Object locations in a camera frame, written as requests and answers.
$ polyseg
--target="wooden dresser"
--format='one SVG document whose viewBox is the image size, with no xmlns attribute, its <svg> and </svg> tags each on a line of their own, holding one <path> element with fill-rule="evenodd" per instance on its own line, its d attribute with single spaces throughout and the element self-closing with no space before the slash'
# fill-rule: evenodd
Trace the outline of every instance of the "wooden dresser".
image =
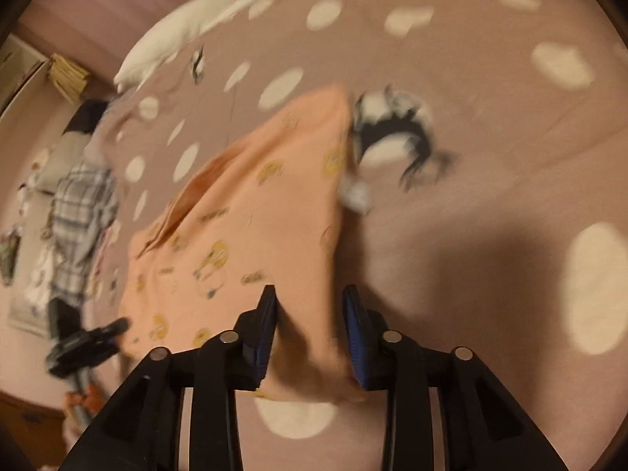
<svg viewBox="0 0 628 471">
<path fill-rule="evenodd" d="M 62 411 L 0 392 L 0 421 L 35 467 L 58 466 L 65 458 Z"/>
</svg>

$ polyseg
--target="yellow circle print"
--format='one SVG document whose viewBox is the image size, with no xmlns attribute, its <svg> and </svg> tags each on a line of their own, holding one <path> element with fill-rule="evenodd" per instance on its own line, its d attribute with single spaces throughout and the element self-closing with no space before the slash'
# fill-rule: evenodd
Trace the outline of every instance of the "yellow circle print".
<svg viewBox="0 0 628 471">
<path fill-rule="evenodd" d="M 221 268 L 227 263 L 228 257 L 229 251 L 224 241 L 219 240 L 215 242 L 212 248 L 209 250 L 209 253 L 200 263 L 199 268 L 194 271 L 194 276 L 197 279 L 200 279 L 203 276 L 203 270 L 208 265 L 211 265 L 214 270 Z"/>
<path fill-rule="evenodd" d="M 257 388 L 255 391 L 253 391 L 252 395 L 255 398 L 262 398 L 264 400 L 272 400 L 266 393 L 264 393 L 262 390 L 260 390 L 260 388 Z"/>
<path fill-rule="evenodd" d="M 184 250 L 188 245 L 188 240 L 178 234 L 172 236 L 172 240 L 170 241 L 173 251 L 181 251 Z"/>
<path fill-rule="evenodd" d="M 336 147 L 325 155 L 323 162 L 323 173 L 325 175 L 334 175 L 344 168 L 345 165 L 345 148 Z"/>
<path fill-rule="evenodd" d="M 151 340 L 163 340 L 168 334 L 168 321 L 166 318 L 157 314 L 153 317 L 153 330 L 148 333 Z"/>
<path fill-rule="evenodd" d="M 263 165 L 262 170 L 257 174 L 257 182 L 261 186 L 268 179 L 279 177 L 283 168 L 283 161 L 275 160 Z"/>
<path fill-rule="evenodd" d="M 143 274 L 139 274 L 137 276 L 137 283 L 136 283 L 137 293 L 141 294 L 142 292 L 144 292 L 145 288 L 146 288 L 146 276 L 144 276 Z"/>
<path fill-rule="evenodd" d="M 210 338 L 212 338 L 212 334 L 210 333 L 209 329 L 201 328 L 197 332 L 196 336 L 194 336 L 194 339 L 192 340 L 192 344 L 194 345 L 195 349 L 198 349 L 199 347 L 203 347 L 205 342 L 209 340 Z"/>
</svg>

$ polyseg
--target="white polka dot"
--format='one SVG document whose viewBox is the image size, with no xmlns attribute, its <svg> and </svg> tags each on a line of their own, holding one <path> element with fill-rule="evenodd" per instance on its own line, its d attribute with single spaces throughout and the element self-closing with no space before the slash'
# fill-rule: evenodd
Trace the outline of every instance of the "white polka dot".
<svg viewBox="0 0 628 471">
<path fill-rule="evenodd" d="M 199 153 L 199 144 L 195 143 L 188 147 L 181 155 L 181 159 L 179 159 L 175 172 L 172 176 L 174 182 L 180 181 L 188 174 L 194 164 L 194 161 L 196 160 L 197 153 Z"/>
<path fill-rule="evenodd" d="M 366 181 L 343 174 L 338 185 L 338 201 L 347 209 L 365 216 L 371 210 L 371 191 Z"/>
<path fill-rule="evenodd" d="M 320 434 L 336 417 L 333 404 L 274 402 L 254 398 L 255 407 L 268 429 L 288 439 L 306 439 Z"/>
<path fill-rule="evenodd" d="M 614 349 L 628 330 L 628 246 L 617 229 L 596 223 L 567 254 L 561 302 L 573 344 L 590 355 Z"/>
<path fill-rule="evenodd" d="M 170 64 L 170 63 L 174 62 L 174 61 L 175 61 L 175 58 L 177 58 L 177 55 L 178 55 L 178 54 L 179 54 L 179 52 L 178 52 L 178 51 L 175 51 L 172 55 L 170 55 L 168 58 L 166 58 L 166 59 L 164 60 L 164 62 L 165 62 L 165 63 L 167 63 L 167 64 Z"/>
<path fill-rule="evenodd" d="M 274 0 L 258 0 L 252 6 L 249 7 L 249 19 L 255 19 L 268 10 Z"/>
<path fill-rule="evenodd" d="M 148 191 L 144 190 L 139 198 L 137 199 L 137 203 L 135 204 L 135 210 L 133 211 L 133 221 L 137 221 L 139 217 L 142 215 L 142 211 L 146 205 L 146 199 L 148 198 Z"/>
<path fill-rule="evenodd" d="M 179 122 L 177 126 L 172 130 L 172 133 L 170 133 L 170 137 L 168 138 L 168 143 L 166 143 L 166 145 L 171 144 L 172 140 L 174 140 L 177 136 L 179 136 L 179 133 L 181 132 L 181 129 L 183 129 L 184 125 L 185 125 L 185 119 Z"/>
<path fill-rule="evenodd" d="M 235 68 L 235 71 L 233 71 L 233 74 L 231 74 L 231 76 L 227 80 L 227 83 L 225 83 L 225 92 L 228 92 L 234 87 L 234 85 L 240 83 L 240 81 L 242 81 L 246 74 L 249 72 L 249 69 L 250 62 L 242 62 L 240 65 L 238 65 L 238 67 Z"/>
<path fill-rule="evenodd" d="M 139 115 L 144 120 L 153 120 L 159 114 L 159 101 L 156 97 L 144 97 L 137 108 L 139 108 Z"/>
<path fill-rule="evenodd" d="M 428 25 L 433 15 L 432 7 L 401 7 L 388 14 L 384 28 L 395 37 L 405 37 L 413 28 Z"/>
<path fill-rule="evenodd" d="M 499 0 L 499 2 L 517 10 L 539 10 L 541 7 L 541 0 Z"/>
<path fill-rule="evenodd" d="M 586 88 L 595 79 L 593 69 L 575 46 L 542 42 L 532 53 L 532 63 L 565 90 Z"/>
<path fill-rule="evenodd" d="M 146 163 L 144 158 L 141 155 L 137 155 L 126 166 L 126 171 L 124 172 L 125 179 L 128 182 L 137 182 L 142 178 L 144 174 L 144 168 L 146 167 Z"/>
<path fill-rule="evenodd" d="M 313 32 L 327 28 L 338 19 L 342 11 L 340 0 L 321 0 L 314 4 L 308 14 L 307 27 Z"/>
<path fill-rule="evenodd" d="M 613 51 L 615 52 L 617 58 L 628 65 L 628 49 L 626 49 L 626 46 L 618 42 L 614 45 Z"/>
<path fill-rule="evenodd" d="M 259 98 L 260 110 L 272 110 L 283 103 L 303 77 L 303 69 L 295 67 L 272 80 Z"/>
<path fill-rule="evenodd" d="M 120 220 L 115 220 L 113 223 L 111 223 L 111 229 L 109 230 L 109 232 L 111 232 L 111 236 L 109 237 L 110 244 L 115 244 L 117 242 L 118 237 L 120 237 L 121 229 L 122 223 L 120 223 Z"/>
<path fill-rule="evenodd" d="M 192 62 L 192 78 L 194 79 L 195 83 L 199 84 L 200 81 L 203 79 L 203 70 L 205 69 L 205 57 L 203 56 L 203 58 L 201 59 L 193 58 Z"/>
<path fill-rule="evenodd" d="M 360 166 L 375 167 L 407 158 L 411 152 L 411 139 L 408 133 L 396 133 L 381 139 L 364 152 Z"/>
<path fill-rule="evenodd" d="M 100 280 L 96 280 L 96 289 L 95 289 L 95 293 L 93 298 L 96 300 L 100 299 L 100 296 L 102 295 L 102 281 Z"/>
</svg>

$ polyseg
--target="pink wall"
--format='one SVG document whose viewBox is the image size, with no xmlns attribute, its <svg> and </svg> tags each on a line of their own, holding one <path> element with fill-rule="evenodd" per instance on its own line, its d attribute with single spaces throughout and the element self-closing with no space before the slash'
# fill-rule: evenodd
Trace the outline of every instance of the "pink wall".
<svg viewBox="0 0 628 471">
<path fill-rule="evenodd" d="M 111 81 L 138 39 L 189 0 L 33 0 L 16 33 Z"/>
<path fill-rule="evenodd" d="M 16 190 L 37 153 L 56 143 L 75 107 L 51 83 L 35 96 L 37 111 L 24 114 L 8 135 L 0 137 L 0 231 L 18 217 Z M 50 342 L 7 324 L 11 289 L 0 283 L 0 390 L 36 404 L 61 407 L 67 387 L 49 376 L 43 360 Z"/>
</svg>

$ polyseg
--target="blue gripper pad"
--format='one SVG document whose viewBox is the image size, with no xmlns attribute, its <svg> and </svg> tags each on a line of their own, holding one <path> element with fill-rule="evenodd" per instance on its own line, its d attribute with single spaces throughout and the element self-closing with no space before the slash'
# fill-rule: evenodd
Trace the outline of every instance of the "blue gripper pad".
<svg viewBox="0 0 628 471">
<path fill-rule="evenodd" d="M 357 381 L 367 391 L 385 389 L 393 371 L 390 358 L 379 348 L 381 333 L 387 329 L 384 318 L 362 306 L 355 285 L 342 293 L 342 313 Z"/>
<path fill-rule="evenodd" d="M 244 357 L 255 368 L 255 380 L 266 377 L 272 339 L 277 326 L 278 300 L 274 286 L 266 285 L 257 308 L 251 312 L 243 335 Z"/>
</svg>

